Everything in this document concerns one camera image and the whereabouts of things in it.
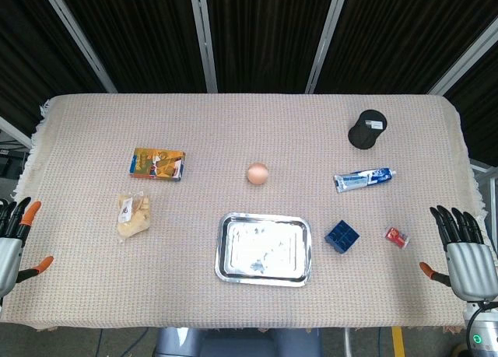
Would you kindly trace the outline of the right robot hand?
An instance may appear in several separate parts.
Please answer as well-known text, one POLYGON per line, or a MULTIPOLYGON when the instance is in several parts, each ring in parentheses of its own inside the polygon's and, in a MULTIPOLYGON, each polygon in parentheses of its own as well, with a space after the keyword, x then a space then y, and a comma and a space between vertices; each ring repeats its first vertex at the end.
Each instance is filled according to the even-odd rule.
POLYGON ((427 263, 419 267, 432 281, 452 288, 468 303, 491 303, 497 298, 497 272, 491 249, 484 243, 476 219, 456 208, 431 207, 442 243, 448 273, 434 271, 427 263))

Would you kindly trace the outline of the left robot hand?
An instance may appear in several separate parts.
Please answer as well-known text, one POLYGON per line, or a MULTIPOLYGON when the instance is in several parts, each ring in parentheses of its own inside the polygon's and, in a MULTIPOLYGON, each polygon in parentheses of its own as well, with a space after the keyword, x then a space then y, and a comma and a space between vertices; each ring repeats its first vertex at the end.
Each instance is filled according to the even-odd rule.
POLYGON ((1 200, 1 301, 15 287, 46 271, 54 258, 48 256, 37 266, 20 270, 20 263, 33 221, 41 202, 31 202, 31 197, 20 202, 1 200))

